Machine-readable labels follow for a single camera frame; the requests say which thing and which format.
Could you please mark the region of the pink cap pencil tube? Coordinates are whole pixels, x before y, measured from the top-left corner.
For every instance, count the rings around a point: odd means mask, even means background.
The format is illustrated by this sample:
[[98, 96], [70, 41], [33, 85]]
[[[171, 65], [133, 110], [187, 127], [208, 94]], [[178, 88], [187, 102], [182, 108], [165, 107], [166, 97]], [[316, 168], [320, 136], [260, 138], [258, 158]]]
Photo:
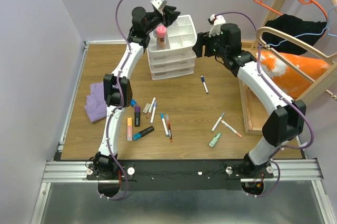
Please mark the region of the pink cap pencil tube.
[[166, 49], [167, 28], [164, 25], [159, 25], [155, 30], [156, 45], [158, 49]]

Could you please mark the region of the white plastic drawer organizer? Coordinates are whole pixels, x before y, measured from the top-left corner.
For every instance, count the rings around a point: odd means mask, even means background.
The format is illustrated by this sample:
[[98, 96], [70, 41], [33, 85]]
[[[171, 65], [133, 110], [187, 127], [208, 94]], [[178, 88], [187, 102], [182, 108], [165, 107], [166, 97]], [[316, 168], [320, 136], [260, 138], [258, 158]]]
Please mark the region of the white plastic drawer organizer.
[[181, 15], [167, 28], [166, 49], [159, 49], [156, 38], [150, 33], [147, 48], [151, 78], [162, 80], [194, 73], [196, 55], [196, 30], [190, 15]]

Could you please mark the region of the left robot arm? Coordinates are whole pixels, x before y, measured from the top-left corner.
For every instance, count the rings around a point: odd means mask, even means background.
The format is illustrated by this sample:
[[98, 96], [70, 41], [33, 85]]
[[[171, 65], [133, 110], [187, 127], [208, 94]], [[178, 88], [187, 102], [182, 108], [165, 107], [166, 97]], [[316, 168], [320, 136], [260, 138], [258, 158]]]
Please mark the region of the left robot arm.
[[104, 100], [107, 104], [107, 118], [102, 145], [94, 157], [93, 165], [96, 171], [105, 178], [112, 179], [121, 165], [118, 163], [118, 136], [123, 114], [130, 106], [133, 96], [131, 89], [131, 74], [144, 55], [150, 42], [150, 33], [158, 25], [169, 27], [181, 12], [176, 7], [166, 5], [161, 11], [146, 11], [143, 7], [132, 10], [132, 26], [126, 39], [127, 47], [118, 66], [111, 74], [103, 78]]

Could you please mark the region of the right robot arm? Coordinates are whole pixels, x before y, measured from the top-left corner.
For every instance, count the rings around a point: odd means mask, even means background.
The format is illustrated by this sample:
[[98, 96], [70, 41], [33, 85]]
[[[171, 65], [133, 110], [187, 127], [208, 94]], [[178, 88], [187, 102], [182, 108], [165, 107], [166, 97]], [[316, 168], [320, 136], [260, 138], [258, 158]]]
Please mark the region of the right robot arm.
[[303, 131], [306, 105], [294, 101], [262, 73], [257, 59], [242, 49], [241, 30], [236, 24], [216, 25], [209, 32], [198, 33], [192, 50], [197, 57], [220, 58], [225, 68], [251, 89], [269, 115], [261, 140], [234, 169], [253, 178], [280, 148]]

